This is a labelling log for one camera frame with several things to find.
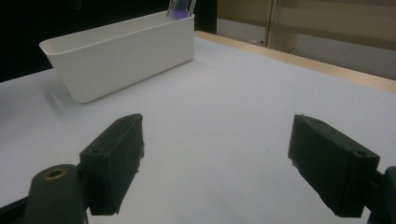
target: screw hole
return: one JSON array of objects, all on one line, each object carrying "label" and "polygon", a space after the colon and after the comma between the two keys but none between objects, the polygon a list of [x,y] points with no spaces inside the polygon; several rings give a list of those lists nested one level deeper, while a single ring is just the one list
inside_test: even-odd
[{"label": "screw hole", "polygon": [[94,149],[94,150],[92,151],[92,153],[93,153],[93,154],[100,154],[100,150],[99,150],[99,149]]},{"label": "screw hole", "polygon": [[355,151],[353,151],[357,156],[366,156],[366,153],[364,153],[364,152],[362,152],[362,151],[358,151],[358,150],[355,150]]},{"label": "screw hole", "polygon": [[64,168],[60,168],[49,171],[48,173],[45,174],[44,178],[46,180],[53,180],[53,179],[58,179],[66,174],[67,174],[67,170]]}]

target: black wall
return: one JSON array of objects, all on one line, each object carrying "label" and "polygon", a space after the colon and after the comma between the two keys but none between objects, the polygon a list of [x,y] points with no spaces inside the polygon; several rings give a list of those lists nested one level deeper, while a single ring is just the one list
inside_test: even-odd
[{"label": "black wall", "polygon": [[[51,68],[43,40],[164,11],[169,0],[1,0],[0,82]],[[195,30],[216,32],[217,0],[197,0]]]}]

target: rectangular tray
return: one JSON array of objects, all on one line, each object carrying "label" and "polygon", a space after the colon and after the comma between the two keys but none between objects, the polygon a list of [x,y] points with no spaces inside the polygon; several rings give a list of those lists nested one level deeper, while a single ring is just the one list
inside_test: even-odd
[{"label": "rectangular tray", "polygon": [[166,11],[39,44],[76,101],[88,103],[192,59],[194,16]]}]

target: white table surface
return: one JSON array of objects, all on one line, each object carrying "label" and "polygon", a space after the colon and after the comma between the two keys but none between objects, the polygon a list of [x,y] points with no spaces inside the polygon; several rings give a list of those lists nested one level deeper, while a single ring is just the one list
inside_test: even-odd
[{"label": "white table surface", "polygon": [[0,206],[141,113],[146,155],[120,213],[95,223],[366,223],[336,217],[288,159],[294,114],[396,164],[396,95],[196,37],[194,60],[92,103],[54,70],[0,83]]}]

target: white container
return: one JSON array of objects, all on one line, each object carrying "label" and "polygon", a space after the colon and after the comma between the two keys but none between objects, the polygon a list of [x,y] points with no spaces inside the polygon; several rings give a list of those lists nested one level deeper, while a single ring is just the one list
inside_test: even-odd
[{"label": "white container", "polygon": [[87,103],[192,59],[194,17],[165,12],[39,44],[72,96]]}]

